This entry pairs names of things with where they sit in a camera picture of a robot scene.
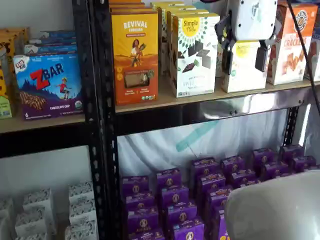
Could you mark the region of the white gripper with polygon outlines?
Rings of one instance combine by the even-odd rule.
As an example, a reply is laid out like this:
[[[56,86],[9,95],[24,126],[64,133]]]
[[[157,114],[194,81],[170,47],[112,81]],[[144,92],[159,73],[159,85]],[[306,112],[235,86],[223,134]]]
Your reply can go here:
[[[237,41],[259,41],[255,68],[263,73],[268,70],[278,2],[276,0],[229,0],[227,14],[215,24],[218,42],[223,50],[222,70],[231,74],[233,52]]]

